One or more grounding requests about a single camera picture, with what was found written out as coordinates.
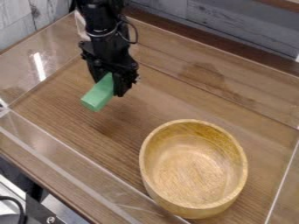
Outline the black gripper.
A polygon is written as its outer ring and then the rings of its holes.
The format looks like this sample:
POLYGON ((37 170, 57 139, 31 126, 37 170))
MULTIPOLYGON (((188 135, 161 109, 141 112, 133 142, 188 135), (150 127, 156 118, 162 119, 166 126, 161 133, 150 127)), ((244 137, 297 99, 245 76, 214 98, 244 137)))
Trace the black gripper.
POLYGON ((98 82, 112 73, 113 95, 122 97, 138 76, 138 65, 129 54, 129 46, 136 42, 129 39, 128 29, 86 31, 86 34, 89 41, 80 41, 78 48, 92 79, 98 82))

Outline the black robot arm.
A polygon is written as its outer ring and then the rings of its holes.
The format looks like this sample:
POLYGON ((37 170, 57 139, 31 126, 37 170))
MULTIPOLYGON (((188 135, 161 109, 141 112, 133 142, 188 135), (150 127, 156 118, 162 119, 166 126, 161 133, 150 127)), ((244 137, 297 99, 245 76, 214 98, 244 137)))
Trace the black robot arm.
POLYGON ((138 41, 134 25, 122 14, 126 0, 74 0, 88 40, 78 42, 81 58, 94 82, 112 73, 113 95, 122 97, 138 77, 129 47, 138 41))

